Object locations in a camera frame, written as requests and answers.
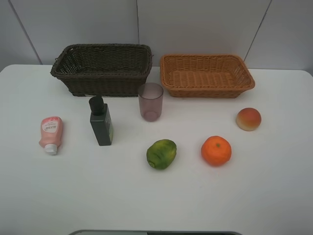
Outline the dark green pump bottle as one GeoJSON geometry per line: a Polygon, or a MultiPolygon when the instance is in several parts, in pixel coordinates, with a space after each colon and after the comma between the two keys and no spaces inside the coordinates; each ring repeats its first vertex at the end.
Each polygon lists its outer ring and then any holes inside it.
{"type": "Polygon", "coordinates": [[[90,124],[100,146],[109,146],[113,140],[113,125],[107,103],[101,96],[89,100],[91,110],[90,124]]]}

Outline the green lime fruit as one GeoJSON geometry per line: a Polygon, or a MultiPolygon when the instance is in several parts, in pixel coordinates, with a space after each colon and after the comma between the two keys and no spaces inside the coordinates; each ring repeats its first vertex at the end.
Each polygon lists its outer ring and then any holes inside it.
{"type": "Polygon", "coordinates": [[[146,159],[150,167],[157,170],[166,169],[175,159],[177,145],[168,139],[158,140],[146,152],[146,159]]]}

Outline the pink detergent bottle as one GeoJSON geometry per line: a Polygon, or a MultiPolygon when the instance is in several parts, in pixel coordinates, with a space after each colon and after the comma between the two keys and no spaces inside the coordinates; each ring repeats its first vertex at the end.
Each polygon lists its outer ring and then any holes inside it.
{"type": "Polygon", "coordinates": [[[56,155],[62,143],[63,121],[60,117],[46,117],[41,122],[39,145],[49,155],[56,155]]]}

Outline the red yellow peach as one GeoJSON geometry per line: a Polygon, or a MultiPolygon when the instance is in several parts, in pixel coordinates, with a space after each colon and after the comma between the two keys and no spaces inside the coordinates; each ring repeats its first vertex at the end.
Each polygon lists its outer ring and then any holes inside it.
{"type": "Polygon", "coordinates": [[[254,108],[244,108],[236,116],[236,124],[245,131],[256,130],[262,121],[261,114],[254,108]]]}

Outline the dark brown wicker basket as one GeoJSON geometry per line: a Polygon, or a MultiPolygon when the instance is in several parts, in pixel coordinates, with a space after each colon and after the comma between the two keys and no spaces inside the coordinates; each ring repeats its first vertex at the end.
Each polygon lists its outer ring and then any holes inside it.
{"type": "Polygon", "coordinates": [[[73,96],[136,97],[152,68],[152,51],[138,44],[74,44],[56,58],[50,74],[73,96]]]}

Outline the orange mandarin fruit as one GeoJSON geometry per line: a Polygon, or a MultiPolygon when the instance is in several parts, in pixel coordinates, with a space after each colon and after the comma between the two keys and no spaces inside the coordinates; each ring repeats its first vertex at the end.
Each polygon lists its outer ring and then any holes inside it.
{"type": "Polygon", "coordinates": [[[231,159],[230,143],[220,136],[210,136],[201,147],[202,158],[212,166],[221,166],[231,159]]]}

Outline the orange wicker basket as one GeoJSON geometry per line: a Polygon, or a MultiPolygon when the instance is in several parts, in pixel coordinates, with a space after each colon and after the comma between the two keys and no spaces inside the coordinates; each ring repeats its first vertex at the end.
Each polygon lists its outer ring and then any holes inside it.
{"type": "Polygon", "coordinates": [[[166,54],[160,79],[172,97],[237,98],[255,87],[243,60],[231,54],[166,54]]]}

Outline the translucent purple plastic cup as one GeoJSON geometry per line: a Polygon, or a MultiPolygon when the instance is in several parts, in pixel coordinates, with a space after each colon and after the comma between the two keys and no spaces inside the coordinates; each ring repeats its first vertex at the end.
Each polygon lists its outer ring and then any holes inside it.
{"type": "Polygon", "coordinates": [[[138,89],[141,116],[149,122],[156,121],[162,114],[163,88],[157,83],[145,83],[138,89]]]}

